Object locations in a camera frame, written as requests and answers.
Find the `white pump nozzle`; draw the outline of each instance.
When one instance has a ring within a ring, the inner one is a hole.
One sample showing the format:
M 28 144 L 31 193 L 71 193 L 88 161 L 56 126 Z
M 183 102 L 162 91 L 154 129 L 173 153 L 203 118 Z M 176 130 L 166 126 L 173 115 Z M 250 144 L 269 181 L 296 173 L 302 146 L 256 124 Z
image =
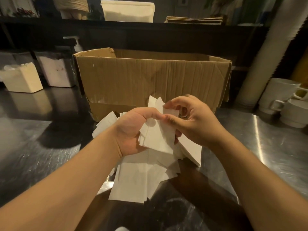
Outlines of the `white pump nozzle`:
M 76 45 L 74 46 L 75 52 L 83 51 L 81 45 L 79 44 L 79 37 L 78 36 L 64 36 L 63 39 L 75 39 Z

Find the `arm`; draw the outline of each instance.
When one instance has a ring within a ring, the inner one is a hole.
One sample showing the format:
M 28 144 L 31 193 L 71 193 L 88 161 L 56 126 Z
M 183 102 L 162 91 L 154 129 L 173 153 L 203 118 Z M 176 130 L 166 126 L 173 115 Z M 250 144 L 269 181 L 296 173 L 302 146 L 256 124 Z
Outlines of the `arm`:
M 188 120 L 165 120 L 218 157 L 255 230 L 306 230 L 308 202 L 227 132 L 196 97 L 177 97 L 165 108 L 184 107 Z
M 108 174 L 124 155 L 145 150 L 139 130 L 155 108 L 136 108 L 70 161 L 0 208 L 1 230 L 75 230 Z

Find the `stainless steel table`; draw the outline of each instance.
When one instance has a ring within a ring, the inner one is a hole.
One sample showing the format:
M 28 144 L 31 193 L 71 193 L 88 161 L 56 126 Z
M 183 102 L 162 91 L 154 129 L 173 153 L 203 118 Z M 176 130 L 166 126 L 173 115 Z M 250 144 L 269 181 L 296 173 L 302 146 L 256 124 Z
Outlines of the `stainless steel table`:
M 220 108 L 223 126 L 283 180 L 308 198 L 307 129 L 269 116 Z M 0 91 L 0 206 L 63 165 L 91 140 L 95 123 L 76 88 L 34 94 Z M 109 201 L 102 186 L 76 230 L 251 230 L 218 159 L 208 149 L 202 167 L 184 159 L 181 174 L 160 184 L 144 205 Z

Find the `stack of paper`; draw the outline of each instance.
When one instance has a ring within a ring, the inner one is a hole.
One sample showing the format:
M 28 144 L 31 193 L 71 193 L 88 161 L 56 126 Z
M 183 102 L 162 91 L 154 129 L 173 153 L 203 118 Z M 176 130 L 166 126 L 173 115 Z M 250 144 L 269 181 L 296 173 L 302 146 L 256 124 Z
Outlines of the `stack of paper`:
M 195 18 L 186 18 L 186 17 L 167 16 L 165 23 L 221 25 L 222 17 L 195 19 Z
M 177 110 L 163 108 L 161 98 L 149 97 L 148 107 L 155 107 L 163 114 L 179 115 Z M 111 112 L 96 126 L 92 136 L 95 138 L 102 131 L 121 118 Z M 201 165 L 202 147 L 186 136 L 174 144 L 175 129 L 163 121 L 148 119 L 140 129 L 139 144 L 148 149 L 135 155 L 123 157 L 119 165 L 110 172 L 116 171 L 113 188 L 109 199 L 144 203 L 151 199 L 159 183 L 177 176 L 180 173 L 178 159 L 188 157 L 196 165 Z

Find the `person's left hand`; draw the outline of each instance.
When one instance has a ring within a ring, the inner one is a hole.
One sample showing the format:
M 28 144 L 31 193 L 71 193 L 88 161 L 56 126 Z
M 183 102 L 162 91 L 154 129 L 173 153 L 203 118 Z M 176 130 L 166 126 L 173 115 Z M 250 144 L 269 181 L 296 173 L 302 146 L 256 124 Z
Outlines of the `person's left hand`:
M 156 108 L 134 108 L 125 113 L 121 118 L 113 124 L 115 138 L 120 148 L 122 156 L 132 155 L 146 150 L 146 147 L 140 146 L 138 138 L 139 130 L 147 119 L 154 118 L 161 120 L 164 118 Z M 176 130 L 175 136 L 181 136 L 181 133 Z

